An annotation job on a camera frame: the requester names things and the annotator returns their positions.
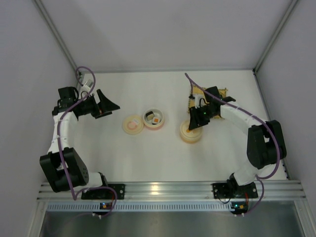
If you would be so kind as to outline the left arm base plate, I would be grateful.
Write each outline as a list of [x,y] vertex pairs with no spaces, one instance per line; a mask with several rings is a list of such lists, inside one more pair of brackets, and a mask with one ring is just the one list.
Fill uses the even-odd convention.
[[81,199],[83,200],[123,200],[125,196],[125,184],[109,184],[107,188],[91,188],[83,192]]

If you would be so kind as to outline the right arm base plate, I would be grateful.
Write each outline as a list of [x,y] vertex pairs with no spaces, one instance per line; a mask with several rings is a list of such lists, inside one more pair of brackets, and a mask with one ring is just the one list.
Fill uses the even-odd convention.
[[224,183],[213,183],[212,188],[215,199],[245,199],[246,195],[249,199],[258,198],[258,192],[254,182],[244,186],[239,186],[228,180]]

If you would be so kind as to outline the orange lunch box bowl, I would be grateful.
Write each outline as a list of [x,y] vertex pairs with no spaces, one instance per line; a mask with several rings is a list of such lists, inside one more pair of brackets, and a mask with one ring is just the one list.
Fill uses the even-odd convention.
[[180,137],[185,143],[194,144],[202,138],[202,133],[180,133]]

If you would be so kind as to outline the cream plain lid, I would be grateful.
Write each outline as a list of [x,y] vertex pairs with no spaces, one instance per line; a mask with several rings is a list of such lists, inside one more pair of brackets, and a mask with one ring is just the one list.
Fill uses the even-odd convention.
[[183,121],[180,125],[180,133],[202,133],[203,129],[201,128],[196,128],[193,130],[188,130],[189,127],[189,120]]

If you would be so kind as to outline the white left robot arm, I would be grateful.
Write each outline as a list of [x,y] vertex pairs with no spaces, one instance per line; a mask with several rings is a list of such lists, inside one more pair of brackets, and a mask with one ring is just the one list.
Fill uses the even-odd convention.
[[119,105],[109,100],[100,89],[99,102],[94,95],[79,99],[75,87],[58,90],[60,99],[52,111],[54,132],[47,154],[39,159],[40,166],[56,193],[69,191],[74,187],[101,187],[107,180],[101,172],[89,172],[87,166],[74,148],[76,126],[80,116],[92,115],[99,119],[119,110]]

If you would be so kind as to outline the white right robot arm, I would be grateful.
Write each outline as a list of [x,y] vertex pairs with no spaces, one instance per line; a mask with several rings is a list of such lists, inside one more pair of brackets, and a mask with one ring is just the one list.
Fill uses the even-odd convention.
[[188,130],[195,131],[210,123],[214,117],[230,121],[247,137],[247,160],[226,181],[231,197],[249,194],[255,180],[266,180],[274,176],[280,161],[287,151],[283,132],[277,120],[265,121],[239,106],[231,96],[222,96],[216,86],[202,89],[201,93],[190,92]]

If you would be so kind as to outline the sushi roll green centre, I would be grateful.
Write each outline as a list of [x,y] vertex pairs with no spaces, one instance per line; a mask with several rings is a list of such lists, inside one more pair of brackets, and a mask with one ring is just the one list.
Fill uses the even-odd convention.
[[155,118],[155,113],[153,111],[149,111],[145,113],[145,119],[149,122],[152,122],[152,120]]

